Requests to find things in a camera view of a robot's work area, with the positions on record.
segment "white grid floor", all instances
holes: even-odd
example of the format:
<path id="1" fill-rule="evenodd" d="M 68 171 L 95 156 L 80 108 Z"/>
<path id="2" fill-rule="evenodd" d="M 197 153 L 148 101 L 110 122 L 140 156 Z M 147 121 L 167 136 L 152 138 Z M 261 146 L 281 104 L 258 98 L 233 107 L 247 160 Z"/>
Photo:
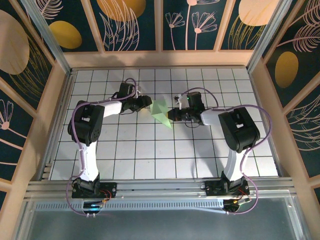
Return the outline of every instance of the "white grid floor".
<path id="1" fill-rule="evenodd" d="M 78 71 L 50 180 L 67 180 L 79 173 L 76 144 L 67 132 L 77 102 L 107 99 L 129 77 L 138 80 L 143 94 L 165 99 L 169 108 L 173 107 L 174 96 L 194 87 L 213 92 L 220 107 L 257 104 L 245 68 Z M 215 107 L 214 99 L 200 92 L 203 103 Z M 259 111 L 250 108 L 248 111 L 261 137 L 265 137 Z M 220 177 L 228 152 L 219 123 L 197 128 L 174 123 L 173 129 L 169 129 L 156 122 L 149 109 L 143 109 L 138 114 L 112 115 L 103 120 L 96 158 L 103 180 L 210 178 Z M 278 176 L 268 143 L 250 154 L 244 172 L 251 177 Z"/>

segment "yellow circle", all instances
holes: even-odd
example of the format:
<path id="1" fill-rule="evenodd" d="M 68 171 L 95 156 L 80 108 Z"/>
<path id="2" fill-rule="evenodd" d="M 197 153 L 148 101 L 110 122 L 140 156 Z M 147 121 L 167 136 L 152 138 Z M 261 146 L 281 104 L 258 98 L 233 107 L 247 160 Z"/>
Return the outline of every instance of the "yellow circle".
<path id="1" fill-rule="evenodd" d="M 249 26 L 266 25 L 274 13 L 279 0 L 241 0 L 240 20 Z"/>
<path id="2" fill-rule="evenodd" d="M 299 68 L 297 56 L 285 51 L 280 55 L 275 64 L 275 82 L 280 88 L 289 87 L 295 80 Z"/>
<path id="3" fill-rule="evenodd" d="M 58 44 L 66 49 L 76 49 L 82 44 L 80 32 L 66 21 L 55 21 L 49 25 Z"/>
<path id="4" fill-rule="evenodd" d="M 120 22 L 126 22 L 131 19 L 125 12 L 124 4 L 128 10 L 132 9 L 137 18 L 146 9 L 146 0 L 97 0 L 97 3 L 105 15 Z"/>
<path id="5" fill-rule="evenodd" d="M 0 69 L 7 74 L 23 72 L 29 61 L 28 35 L 20 23 L 0 10 Z"/>

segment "green origami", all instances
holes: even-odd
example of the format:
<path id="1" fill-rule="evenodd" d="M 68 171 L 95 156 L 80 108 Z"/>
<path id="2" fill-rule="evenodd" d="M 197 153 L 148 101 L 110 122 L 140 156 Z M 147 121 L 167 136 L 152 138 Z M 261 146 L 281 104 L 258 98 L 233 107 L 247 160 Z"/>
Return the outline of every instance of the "green origami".
<path id="1" fill-rule="evenodd" d="M 150 105 L 150 111 L 152 117 L 172 129 L 172 121 L 168 118 L 169 109 L 167 107 L 166 100 L 154 100 Z"/>

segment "flower illustration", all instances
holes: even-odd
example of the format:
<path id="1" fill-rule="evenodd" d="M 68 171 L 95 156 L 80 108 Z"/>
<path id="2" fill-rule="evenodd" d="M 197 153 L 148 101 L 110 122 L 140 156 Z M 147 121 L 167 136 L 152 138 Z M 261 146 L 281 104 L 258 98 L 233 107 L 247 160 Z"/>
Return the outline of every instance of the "flower illustration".
<path id="1" fill-rule="evenodd" d="M 14 112 L 14 104 L 8 101 L 0 99 L 0 128 L 2 130 L 9 129 L 12 113 Z"/>
<path id="2" fill-rule="evenodd" d="M 188 12 L 186 14 L 186 28 L 185 28 L 185 50 L 188 50 L 188 27 L 189 27 L 189 16 L 190 16 L 190 9 L 191 6 L 196 5 L 205 5 L 205 4 L 215 4 L 218 3 L 220 0 L 186 0 L 188 7 Z"/>
<path id="3" fill-rule="evenodd" d="M 170 12 L 168 12 L 165 14 L 165 19 L 166 19 L 166 21 L 169 25 L 169 28 L 170 28 L 173 50 L 176 50 L 172 29 L 184 26 L 186 24 L 186 22 L 183 21 L 184 18 L 182 17 L 181 12 L 179 12 L 179 13 L 175 12 L 172 15 Z"/>
<path id="4" fill-rule="evenodd" d="M 217 30 L 217 24 L 214 24 L 216 21 L 215 12 L 213 13 L 202 13 L 199 18 L 199 12 L 192 14 L 192 23 L 195 32 L 195 42 L 194 42 L 194 50 L 197 50 L 197 39 L 198 34 L 208 33 Z"/>

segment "yellow oval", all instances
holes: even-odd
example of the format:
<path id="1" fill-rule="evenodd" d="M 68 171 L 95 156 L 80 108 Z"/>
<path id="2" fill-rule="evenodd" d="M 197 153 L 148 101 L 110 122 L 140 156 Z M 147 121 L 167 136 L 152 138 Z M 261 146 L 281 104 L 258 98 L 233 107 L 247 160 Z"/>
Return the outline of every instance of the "yellow oval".
<path id="1" fill-rule="evenodd" d="M 66 21 L 55 21 L 49 25 L 58 44 L 66 49 L 76 49 L 82 44 L 80 32 Z"/>
<path id="2" fill-rule="evenodd" d="M 23 72 L 29 61 L 28 35 L 20 23 L 0 10 L 0 69 L 7 74 Z"/>
<path id="3" fill-rule="evenodd" d="M 249 26 L 266 25 L 274 13 L 279 0 L 241 0 L 240 20 Z"/>
<path id="4" fill-rule="evenodd" d="M 275 82 L 280 88 L 289 87 L 298 73 L 299 61 L 297 56 L 285 51 L 280 55 L 275 64 Z"/>
<path id="5" fill-rule="evenodd" d="M 146 9 L 146 0 L 97 0 L 102 12 L 110 19 L 125 22 L 131 18 L 125 14 L 125 3 L 128 9 L 132 9 L 135 16 L 140 17 Z"/>

